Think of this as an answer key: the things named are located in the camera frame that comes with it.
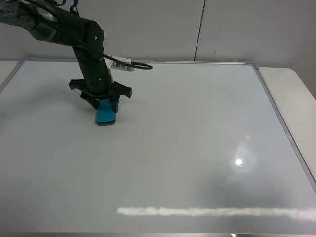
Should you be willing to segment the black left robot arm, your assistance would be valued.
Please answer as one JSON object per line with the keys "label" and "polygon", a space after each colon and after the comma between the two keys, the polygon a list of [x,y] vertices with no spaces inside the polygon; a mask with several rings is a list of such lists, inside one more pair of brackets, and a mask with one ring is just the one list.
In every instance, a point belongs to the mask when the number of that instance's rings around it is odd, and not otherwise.
{"label": "black left robot arm", "polygon": [[94,109],[108,100],[116,113],[120,97],[131,97],[130,87],[112,79],[104,56],[104,31],[95,21],[39,0],[2,0],[0,21],[26,29],[39,41],[71,47],[83,79],[71,80],[69,88],[80,91]]}

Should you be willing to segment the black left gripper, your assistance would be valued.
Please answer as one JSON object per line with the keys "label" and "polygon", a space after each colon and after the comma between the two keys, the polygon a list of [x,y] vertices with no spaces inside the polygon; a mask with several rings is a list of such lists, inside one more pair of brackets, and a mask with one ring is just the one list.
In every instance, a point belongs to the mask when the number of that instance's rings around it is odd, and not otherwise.
{"label": "black left gripper", "polygon": [[83,79],[71,80],[69,88],[77,89],[92,98],[84,98],[95,110],[99,108],[100,101],[108,99],[112,111],[117,113],[120,96],[131,98],[132,89],[112,80],[105,60],[95,53],[90,53],[83,48],[73,47],[76,60],[83,74]]}

